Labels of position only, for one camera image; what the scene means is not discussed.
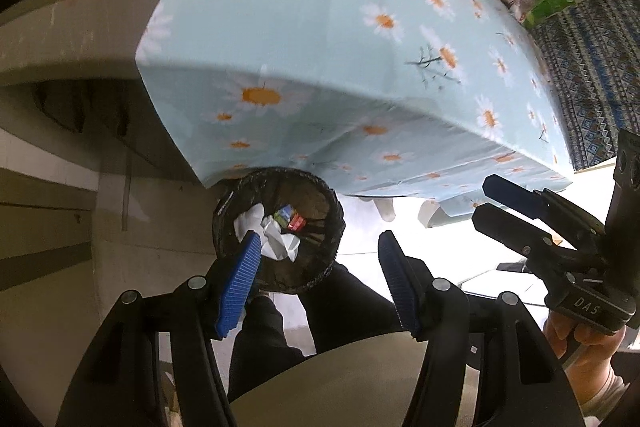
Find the patterned fabric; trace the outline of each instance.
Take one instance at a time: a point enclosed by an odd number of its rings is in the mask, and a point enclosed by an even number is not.
[[[640,132],[640,0],[585,0],[534,28],[558,94],[574,168]]]
[[[499,0],[161,0],[136,63],[205,186],[266,166],[450,216],[494,172],[573,175],[532,39]]]

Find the light blue tablecloth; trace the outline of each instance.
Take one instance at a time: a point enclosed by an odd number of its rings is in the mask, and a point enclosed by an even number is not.
[[[206,186],[295,166],[455,216],[493,172],[554,190],[573,173],[532,41],[498,0],[161,0],[136,61]]]

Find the patterned rug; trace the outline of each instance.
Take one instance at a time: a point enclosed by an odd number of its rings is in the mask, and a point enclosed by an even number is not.
[[[618,129],[640,133],[640,0],[585,0],[533,29],[576,170],[616,155]]]

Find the black trash bag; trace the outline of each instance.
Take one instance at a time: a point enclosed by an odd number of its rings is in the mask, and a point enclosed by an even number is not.
[[[310,172],[284,167],[259,169],[233,184],[213,215],[213,245],[219,257],[238,251],[234,221],[254,204],[262,203],[266,215],[286,204],[293,206],[306,225],[295,262],[262,257],[255,277],[264,291],[297,294],[329,275],[344,232],[342,206],[324,181]]]

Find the silver screw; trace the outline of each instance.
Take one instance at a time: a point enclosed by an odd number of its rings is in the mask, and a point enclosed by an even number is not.
[[[442,279],[440,277],[434,279],[431,284],[433,284],[433,287],[436,288],[436,290],[439,290],[441,292],[446,292],[449,288],[451,288],[451,283],[446,279]]]
[[[189,279],[187,285],[192,290],[199,290],[200,288],[204,288],[206,283],[207,280],[202,275],[196,275],[196,277],[191,277],[191,279]]]
[[[509,306],[515,306],[518,304],[518,296],[515,293],[505,292],[502,294],[502,300]]]
[[[120,301],[123,304],[131,304],[132,302],[135,302],[137,298],[138,292],[134,290],[127,290],[120,296]]]

